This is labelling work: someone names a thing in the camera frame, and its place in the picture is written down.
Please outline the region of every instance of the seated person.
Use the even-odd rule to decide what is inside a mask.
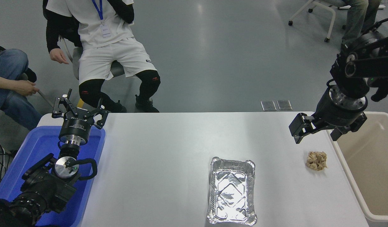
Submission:
[[[48,53],[53,61],[68,64],[64,52],[58,46],[59,36],[69,40],[75,46],[81,47],[80,36],[78,34],[79,21],[74,17],[65,17],[47,10],[48,0],[43,0],[43,14],[47,19],[45,38],[47,40]]]
[[[133,0],[49,0],[47,9],[66,17],[75,17],[83,53],[79,60],[79,95],[90,106],[102,105],[113,112],[126,108],[114,102],[101,87],[111,79],[110,66],[118,61],[126,76],[141,81],[135,106],[144,112],[159,112],[149,98],[160,85],[160,76],[141,43],[135,40],[129,24],[134,20]]]
[[[28,80],[19,80],[23,73]],[[0,110],[28,130],[37,127],[42,117],[25,97],[39,91],[34,86],[36,79],[24,52],[0,46]]]
[[[351,44],[361,32],[373,26],[381,0],[343,0],[351,7],[348,10],[345,34],[342,37],[341,51],[351,48]]]

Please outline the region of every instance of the crumpled brown paper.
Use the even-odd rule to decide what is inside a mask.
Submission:
[[[306,165],[313,169],[320,171],[324,168],[328,168],[326,165],[327,154],[324,152],[310,151],[309,156],[307,156]]]

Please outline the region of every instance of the white shorts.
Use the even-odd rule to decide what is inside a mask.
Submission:
[[[144,70],[156,70],[142,43],[134,37],[119,40],[107,46],[83,50],[79,59],[79,84],[90,79],[111,79],[111,63],[118,61],[125,77]]]

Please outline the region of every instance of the blue jeans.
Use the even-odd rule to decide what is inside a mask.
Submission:
[[[374,24],[380,0],[344,0],[351,6],[346,18],[345,34],[342,44],[351,44],[360,35]]]
[[[18,80],[28,69],[27,55],[21,50],[9,49],[0,52],[0,77]],[[35,128],[42,115],[19,93],[0,89],[0,110],[28,130]]]

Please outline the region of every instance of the knee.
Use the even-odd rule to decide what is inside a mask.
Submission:
[[[160,85],[160,76],[156,70],[145,70],[137,73],[136,76],[142,80],[142,83],[151,84],[154,86]]]
[[[87,99],[99,95],[101,92],[101,84],[94,79],[87,80],[79,85],[79,96],[86,102]]]
[[[26,68],[28,66],[27,54],[18,49],[5,50],[5,54],[10,56],[10,59],[14,66]]]

